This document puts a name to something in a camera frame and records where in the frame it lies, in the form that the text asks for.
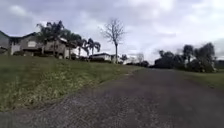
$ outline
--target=lawn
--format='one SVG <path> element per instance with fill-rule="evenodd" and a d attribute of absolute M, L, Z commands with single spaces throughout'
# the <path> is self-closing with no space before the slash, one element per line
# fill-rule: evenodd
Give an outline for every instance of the lawn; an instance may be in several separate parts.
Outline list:
<path fill-rule="evenodd" d="M 219 70 L 217 73 L 187 73 L 191 75 L 194 80 L 208 85 L 212 88 L 224 90 L 224 70 Z"/>
<path fill-rule="evenodd" d="M 122 65 L 0 56 L 0 111 L 36 106 L 130 71 Z"/>

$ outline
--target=palm tree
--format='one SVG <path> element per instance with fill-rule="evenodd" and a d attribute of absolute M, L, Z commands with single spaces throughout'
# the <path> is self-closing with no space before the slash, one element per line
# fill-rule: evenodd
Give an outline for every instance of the palm tree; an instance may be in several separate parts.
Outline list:
<path fill-rule="evenodd" d="M 94 42 L 91 38 L 88 40 L 89 49 L 92 50 L 92 55 L 94 53 L 94 48 L 97 49 L 97 52 L 100 51 L 101 45 L 99 42 Z"/>
<path fill-rule="evenodd" d="M 41 40 L 43 41 L 42 43 L 44 43 L 44 45 L 46 41 L 52 41 L 54 43 L 53 54 L 56 56 L 56 41 L 60 40 L 62 30 L 64 29 L 62 21 L 59 21 L 58 23 L 47 22 L 46 27 L 44 27 L 42 24 L 37 24 L 37 26 L 40 28 L 39 39 L 42 38 Z"/>
<path fill-rule="evenodd" d="M 70 30 L 65 29 L 62 31 L 61 37 L 67 40 L 67 46 L 69 47 L 69 59 L 71 59 L 71 49 L 77 47 L 77 41 L 81 39 L 81 36 L 78 34 L 72 33 Z"/>
<path fill-rule="evenodd" d="M 82 49 L 86 52 L 87 56 L 89 56 L 89 43 L 86 41 L 86 39 L 82 39 Z"/>
<path fill-rule="evenodd" d="M 188 63 L 190 63 L 191 57 L 194 55 L 194 47 L 192 45 L 185 45 L 183 55 L 187 58 Z"/>
<path fill-rule="evenodd" d="M 42 44 L 41 53 L 44 54 L 45 45 L 52 40 L 51 29 L 49 27 L 44 27 L 42 24 L 37 24 L 37 27 L 39 27 L 40 31 L 37 33 L 36 39 L 38 43 Z"/>

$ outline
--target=white house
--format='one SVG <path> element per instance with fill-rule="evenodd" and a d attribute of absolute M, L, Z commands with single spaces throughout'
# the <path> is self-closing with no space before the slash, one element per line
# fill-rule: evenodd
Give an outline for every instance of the white house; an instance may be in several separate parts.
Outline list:
<path fill-rule="evenodd" d="M 100 53 L 91 55 L 90 58 L 92 59 L 103 59 L 105 61 L 111 61 L 111 55 L 107 53 Z"/>

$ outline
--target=cloud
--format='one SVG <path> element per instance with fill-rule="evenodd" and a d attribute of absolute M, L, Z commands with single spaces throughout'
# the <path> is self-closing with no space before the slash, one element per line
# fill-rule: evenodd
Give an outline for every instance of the cloud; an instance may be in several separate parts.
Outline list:
<path fill-rule="evenodd" d="M 143 52 L 153 61 L 159 49 L 176 52 L 184 44 L 223 38 L 223 12 L 223 0 L 1 0 L 0 16 L 5 18 L 0 28 L 20 36 L 37 31 L 37 23 L 62 20 L 73 32 L 99 41 L 102 52 L 114 53 L 114 45 L 102 37 L 100 28 L 110 18 L 118 18 L 127 32 L 119 54 Z"/>
<path fill-rule="evenodd" d="M 12 5 L 9 8 L 9 10 L 12 14 L 15 14 L 17 16 L 21 16 L 21 17 L 29 16 L 28 12 L 23 7 L 21 7 L 19 5 Z"/>

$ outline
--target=bare tree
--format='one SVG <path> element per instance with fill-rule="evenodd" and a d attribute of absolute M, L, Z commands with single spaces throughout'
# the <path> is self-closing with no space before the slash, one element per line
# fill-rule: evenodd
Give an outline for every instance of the bare tree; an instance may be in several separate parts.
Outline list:
<path fill-rule="evenodd" d="M 118 63 L 118 44 L 124 35 L 124 26 L 118 19 L 111 19 L 102 29 L 103 36 L 115 45 L 116 63 Z"/>
<path fill-rule="evenodd" d="M 143 53 L 138 53 L 137 54 L 137 59 L 138 62 L 141 63 L 142 61 L 144 61 L 144 54 Z"/>

